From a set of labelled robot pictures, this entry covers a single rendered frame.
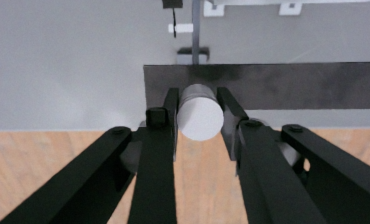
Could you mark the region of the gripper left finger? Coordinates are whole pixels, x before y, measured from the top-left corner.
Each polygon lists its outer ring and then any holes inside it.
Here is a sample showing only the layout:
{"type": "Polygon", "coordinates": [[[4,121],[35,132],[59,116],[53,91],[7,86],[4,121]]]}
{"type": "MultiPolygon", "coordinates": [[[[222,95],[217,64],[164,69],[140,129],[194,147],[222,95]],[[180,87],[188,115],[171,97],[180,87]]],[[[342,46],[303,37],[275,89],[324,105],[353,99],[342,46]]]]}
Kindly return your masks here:
{"type": "Polygon", "coordinates": [[[163,107],[147,109],[136,131],[105,131],[0,224],[107,224],[135,176],[126,224],[178,224],[178,105],[179,88],[169,88],[163,107]]]}

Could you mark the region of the white cylinder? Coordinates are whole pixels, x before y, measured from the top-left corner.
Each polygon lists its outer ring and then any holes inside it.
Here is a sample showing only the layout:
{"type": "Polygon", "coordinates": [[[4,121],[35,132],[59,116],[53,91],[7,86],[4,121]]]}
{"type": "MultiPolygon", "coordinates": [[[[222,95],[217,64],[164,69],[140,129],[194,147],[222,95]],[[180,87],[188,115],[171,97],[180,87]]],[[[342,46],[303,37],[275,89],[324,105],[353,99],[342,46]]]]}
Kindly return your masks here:
{"type": "Polygon", "coordinates": [[[177,124],[188,138],[203,141],[222,128],[223,112],[213,91],[202,84],[185,88],[179,98],[177,124]]]}

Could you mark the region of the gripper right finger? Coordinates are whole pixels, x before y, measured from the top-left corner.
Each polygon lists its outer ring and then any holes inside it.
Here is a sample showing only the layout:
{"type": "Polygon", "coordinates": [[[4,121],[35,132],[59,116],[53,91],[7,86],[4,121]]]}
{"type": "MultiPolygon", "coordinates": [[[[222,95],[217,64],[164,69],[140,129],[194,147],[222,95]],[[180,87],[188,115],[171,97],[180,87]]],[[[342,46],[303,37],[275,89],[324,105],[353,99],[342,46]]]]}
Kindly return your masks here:
{"type": "Polygon", "coordinates": [[[370,224],[369,164],[304,126],[249,118],[227,87],[216,99],[248,224],[370,224]]]}

